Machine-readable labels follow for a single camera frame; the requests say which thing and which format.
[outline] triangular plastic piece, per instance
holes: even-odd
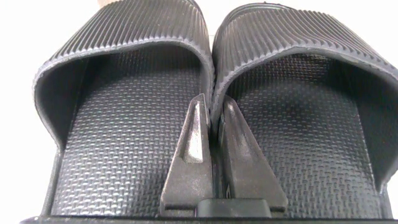
[[[220,125],[224,170],[231,198],[265,199],[272,212],[284,211],[287,197],[236,102],[226,96]]]
[[[205,96],[191,101],[160,198],[160,215],[193,217],[198,203],[213,198]]]

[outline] black rubber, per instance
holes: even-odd
[[[391,218],[383,195],[398,145],[383,133],[397,123],[392,65],[328,15],[267,4],[227,16],[213,61],[213,131],[227,94],[287,195],[286,218]]]
[[[36,107],[60,151],[44,214],[158,215],[189,103],[209,103],[213,80],[193,1],[102,8],[37,75]]]

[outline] slide sandal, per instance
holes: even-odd
[[[223,114],[240,109],[286,194],[284,217],[392,218],[396,68],[331,16],[260,3],[226,17],[213,61],[212,130],[224,135]]]
[[[157,216],[188,106],[199,94],[210,103],[213,73],[194,1],[99,10],[35,79],[58,145],[43,215]]]

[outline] white background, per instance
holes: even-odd
[[[230,10],[250,0],[197,0],[215,32]],[[398,1],[271,1],[331,14],[398,67]],[[0,2],[0,222],[39,215],[55,144],[32,101],[37,69],[97,10],[96,0]],[[398,218],[398,175],[388,185]]]

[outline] textured footbed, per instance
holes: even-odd
[[[361,121],[341,62],[293,55],[228,88],[289,200],[286,217],[380,218]]]
[[[154,217],[200,62],[180,47],[104,55],[88,64],[52,215]]]

